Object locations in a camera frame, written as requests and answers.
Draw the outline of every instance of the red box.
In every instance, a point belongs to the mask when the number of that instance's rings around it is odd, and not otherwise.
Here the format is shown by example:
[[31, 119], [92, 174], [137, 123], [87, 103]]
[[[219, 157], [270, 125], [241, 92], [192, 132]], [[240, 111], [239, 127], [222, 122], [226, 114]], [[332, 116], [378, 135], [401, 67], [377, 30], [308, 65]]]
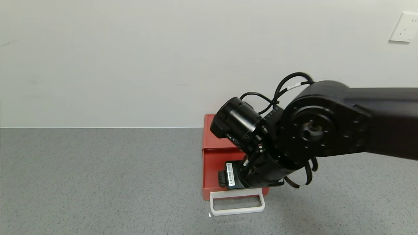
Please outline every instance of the red box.
[[[218, 139], [211, 131], [214, 114], [205, 115], [203, 126], [203, 200], [210, 200], [210, 192], [225, 191], [227, 187], [218, 184], [218, 171], [224, 170], [226, 161], [242, 160], [245, 153], [241, 152], [228, 139]], [[267, 195], [269, 188], [263, 188], [263, 195]]]

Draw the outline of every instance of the white wall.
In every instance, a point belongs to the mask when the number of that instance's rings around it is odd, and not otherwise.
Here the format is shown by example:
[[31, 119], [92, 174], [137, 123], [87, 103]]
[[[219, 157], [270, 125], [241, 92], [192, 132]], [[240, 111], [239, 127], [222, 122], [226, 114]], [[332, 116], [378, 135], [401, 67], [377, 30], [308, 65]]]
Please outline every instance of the white wall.
[[202, 126], [297, 71], [418, 87], [418, 38], [388, 43], [402, 11], [418, 1], [2, 0], [0, 125]]

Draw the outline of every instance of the black cable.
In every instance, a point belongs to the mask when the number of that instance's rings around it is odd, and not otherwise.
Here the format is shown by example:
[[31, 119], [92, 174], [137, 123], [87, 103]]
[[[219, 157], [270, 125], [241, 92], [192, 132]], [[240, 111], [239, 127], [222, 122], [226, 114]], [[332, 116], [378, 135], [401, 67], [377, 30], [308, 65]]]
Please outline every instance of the black cable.
[[[305, 183], [305, 185], [309, 185], [312, 182], [312, 170], [311, 170], [311, 165], [309, 164], [309, 161], [307, 161], [306, 164], [305, 164], [305, 171], [306, 171], [306, 183]], [[292, 180], [290, 180], [289, 177], [287, 177], [287, 176], [285, 176], [283, 179], [290, 186], [292, 186], [295, 189], [299, 189], [301, 187], [299, 184], [297, 184], [297, 183], [293, 182]]]
[[248, 95], [256, 95], [256, 96], [259, 96], [259, 97], [261, 97], [261, 98], [263, 98], [263, 99], [267, 100], [267, 102], [271, 103], [271, 100], [270, 100], [269, 98], [267, 98], [265, 95], [260, 94], [260, 93], [258, 93], [258, 92], [247, 92], [247, 93], [244, 93], [244, 94], [240, 97], [240, 100], [242, 100], [244, 97], [246, 97], [246, 96], [248, 96]]
[[318, 170], [318, 160], [316, 159], [316, 157], [313, 157], [311, 159], [312, 161], [312, 171], [317, 171]]
[[276, 100], [276, 101], [272, 101], [272, 100], [270, 100], [269, 98], [267, 98], [265, 95], [263, 95], [263, 94], [260, 94], [260, 93], [258, 93], [258, 92], [247, 92], [247, 93], [244, 93], [241, 97], [240, 97], [240, 99], [242, 100], [244, 97], [246, 97], [246, 96], [248, 96], [248, 95], [256, 95], [256, 96], [259, 96], [259, 97], [261, 97], [261, 98], [263, 98], [263, 99], [265, 99], [267, 102], [269, 102], [269, 105], [267, 106], [267, 108], [265, 108], [265, 109], [263, 109], [261, 112], [258, 112], [258, 114], [263, 114], [263, 113], [265, 113], [272, 105], [277, 105], [279, 102]]
[[283, 80], [282, 80], [282, 81], [279, 83], [279, 85], [277, 86], [276, 91], [274, 92], [274, 97], [276, 97], [276, 96], [279, 94], [279, 92], [280, 92], [280, 90], [282, 89], [283, 85], [284, 85], [287, 81], [289, 81], [290, 79], [292, 79], [292, 78], [294, 78], [294, 77], [304, 77], [304, 78], [305, 78], [305, 79], [309, 82], [309, 84], [314, 83], [313, 79], [312, 79], [309, 75], [307, 75], [306, 73], [303, 73], [303, 72], [296, 72], [296, 73], [289, 74], [288, 76], [286, 76], [285, 78], [283, 78]]
[[314, 81], [313, 81], [313, 79], [309, 76], [309, 75], [307, 75], [306, 73], [303, 73], [303, 72], [296, 72], [296, 73], [292, 73], [292, 74], [289, 74], [288, 76], [286, 76], [285, 78], [283, 78], [283, 80], [279, 83], [279, 85], [277, 86], [277, 88], [276, 88], [276, 92], [274, 92], [274, 97], [273, 97], [273, 99], [272, 100], [270, 100], [269, 98], [267, 98], [265, 95], [263, 95], [263, 94], [260, 94], [260, 93], [258, 93], [258, 92], [247, 92], [247, 93], [245, 93], [245, 94], [243, 94], [241, 97], [240, 97], [240, 99], [242, 100], [244, 97], [246, 97], [246, 96], [248, 96], [248, 95], [256, 95], [256, 96], [259, 96], [259, 97], [261, 97], [261, 98], [263, 98], [263, 99], [265, 99], [267, 102], [269, 102], [269, 105], [265, 108], [265, 109], [263, 109], [263, 110], [261, 110], [260, 112], [258, 112], [258, 114], [263, 114], [263, 113], [265, 113], [265, 112], [267, 112], [270, 108], [271, 108], [271, 106], [273, 106], [273, 105], [277, 105], [279, 102], [277, 101], [277, 99], [280, 97], [280, 96], [282, 96], [284, 93], [286, 93], [286, 91], [288, 91], [288, 89], [287, 88], [285, 88], [285, 89], [283, 89], [282, 91], [280, 91], [281, 89], [282, 89], [282, 87], [283, 87], [283, 85], [287, 82], [287, 81], [289, 81], [290, 79], [292, 79], [292, 78], [294, 78], [294, 77], [304, 77], [307, 81], [306, 82], [301, 82], [301, 85], [306, 85], [306, 84], [312, 84], [312, 83], [314, 83]]
[[[307, 85], [307, 84], [312, 84], [312, 83], [311, 82], [301, 82], [301, 85]], [[284, 93], [286, 93], [286, 91], [288, 91], [287, 88], [281, 90], [277, 95], [274, 96], [272, 102], [270, 102], [270, 104], [265, 109], [263, 109], [261, 112], [258, 112], [258, 114], [261, 115], [261, 114], [267, 112], [271, 108], [271, 106], [275, 105], [276, 103], [278, 104], [277, 99], [280, 98], [280, 96], [282, 96]]]

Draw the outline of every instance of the white handle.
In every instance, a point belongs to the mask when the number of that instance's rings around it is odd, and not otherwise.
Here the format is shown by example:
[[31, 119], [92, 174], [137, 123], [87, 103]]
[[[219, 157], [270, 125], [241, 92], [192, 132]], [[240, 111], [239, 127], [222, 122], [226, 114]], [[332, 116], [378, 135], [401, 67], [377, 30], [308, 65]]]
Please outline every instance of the white handle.
[[[225, 209], [225, 210], [215, 210], [213, 209], [213, 199], [217, 198], [228, 198], [228, 197], [242, 197], [242, 196], [260, 196], [261, 206], [259, 207], [247, 207], [247, 208], [237, 208], [237, 209]], [[262, 212], [264, 210], [265, 203], [263, 197], [263, 189], [237, 189], [237, 190], [227, 190], [220, 192], [211, 192], [210, 193], [210, 210], [212, 215], [236, 215], [244, 213], [253, 213], [253, 212]]]

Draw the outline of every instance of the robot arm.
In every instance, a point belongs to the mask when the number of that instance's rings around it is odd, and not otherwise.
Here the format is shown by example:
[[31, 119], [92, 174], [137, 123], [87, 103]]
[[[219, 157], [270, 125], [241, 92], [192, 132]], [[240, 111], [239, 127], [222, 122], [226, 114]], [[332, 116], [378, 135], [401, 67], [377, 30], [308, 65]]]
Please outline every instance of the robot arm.
[[284, 110], [274, 99], [271, 104], [273, 111], [261, 117], [235, 97], [212, 122], [217, 137], [229, 138], [246, 153], [233, 165], [241, 188], [280, 185], [300, 168], [308, 173], [309, 160], [315, 168], [316, 157], [370, 152], [418, 160], [418, 88], [349, 88], [321, 81]]

